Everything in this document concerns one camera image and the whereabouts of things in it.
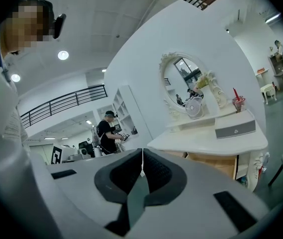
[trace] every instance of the white fan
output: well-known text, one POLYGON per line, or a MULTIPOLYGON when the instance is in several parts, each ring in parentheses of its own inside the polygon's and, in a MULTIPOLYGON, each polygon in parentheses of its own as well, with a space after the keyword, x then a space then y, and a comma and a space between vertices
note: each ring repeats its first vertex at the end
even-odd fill
POLYGON ((201 102, 202 98, 194 97, 186 103, 186 112, 191 119, 198 119, 203 116, 201 102))

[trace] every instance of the ceiling light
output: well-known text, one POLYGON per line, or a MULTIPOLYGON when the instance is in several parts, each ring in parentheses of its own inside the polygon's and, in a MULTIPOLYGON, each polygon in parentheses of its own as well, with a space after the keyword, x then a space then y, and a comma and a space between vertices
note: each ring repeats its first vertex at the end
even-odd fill
POLYGON ((279 16, 280 16, 280 13, 275 15, 275 16, 273 16, 273 17, 271 17, 271 18, 269 18, 268 20, 266 20, 265 23, 271 22, 272 20, 278 18, 279 16))
POLYGON ((62 50, 58 53, 57 56, 60 60, 65 60, 68 58, 68 52, 66 50, 62 50))
POLYGON ((14 82, 19 82, 21 79, 21 77, 18 74, 12 74, 11 76, 11 80, 13 80, 14 82))

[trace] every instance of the ceiling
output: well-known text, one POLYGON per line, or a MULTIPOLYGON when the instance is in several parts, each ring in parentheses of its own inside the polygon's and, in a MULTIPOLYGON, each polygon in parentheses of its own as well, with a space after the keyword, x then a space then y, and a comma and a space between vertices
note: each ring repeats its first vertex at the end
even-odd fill
POLYGON ((35 143, 45 141, 50 143, 49 140, 45 140, 45 137, 54 137, 56 140, 61 140, 65 137, 72 137, 82 132, 93 129, 93 125, 96 124, 96 120, 94 118, 93 112, 82 114, 80 116, 74 117, 72 119, 68 119, 64 122, 61 122, 55 126, 52 126, 38 134, 33 135, 28 140, 27 143, 35 143))
POLYGON ((10 73, 21 76, 16 84, 19 95, 76 71, 107 67, 147 16, 154 0, 48 1, 55 17, 67 15, 61 36, 5 59, 10 73), (61 50, 68 51, 67 60, 57 58, 61 50))

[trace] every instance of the white curved wall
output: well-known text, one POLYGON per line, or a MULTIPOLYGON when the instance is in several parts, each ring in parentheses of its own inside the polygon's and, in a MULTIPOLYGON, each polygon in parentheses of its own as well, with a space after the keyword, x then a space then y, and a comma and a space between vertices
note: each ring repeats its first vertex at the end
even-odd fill
POLYGON ((234 97, 233 88, 244 95, 265 132, 265 110, 253 69, 235 40, 208 16, 182 0, 173 3, 142 25, 107 69, 104 82, 110 98, 128 84, 153 138, 168 122, 159 91, 159 63, 162 54, 176 51, 198 57, 229 98, 234 97))

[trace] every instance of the stool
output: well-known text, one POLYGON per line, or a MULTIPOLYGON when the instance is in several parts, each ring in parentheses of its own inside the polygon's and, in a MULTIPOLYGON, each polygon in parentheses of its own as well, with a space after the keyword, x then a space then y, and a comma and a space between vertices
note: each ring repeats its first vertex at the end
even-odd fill
POLYGON ((267 104, 267 105, 269 104, 269 102, 267 101, 266 92, 270 92, 270 95, 271 95, 272 99, 273 99, 273 96, 272 96, 271 92, 273 92, 273 94, 274 94, 274 99, 275 99, 275 101, 277 101, 277 99, 276 99, 276 91, 275 91, 275 88, 273 87, 272 84, 267 84, 267 85, 261 87, 261 92, 262 92, 262 98, 263 98, 263 94, 264 94, 264 96, 265 96, 266 104, 267 104))

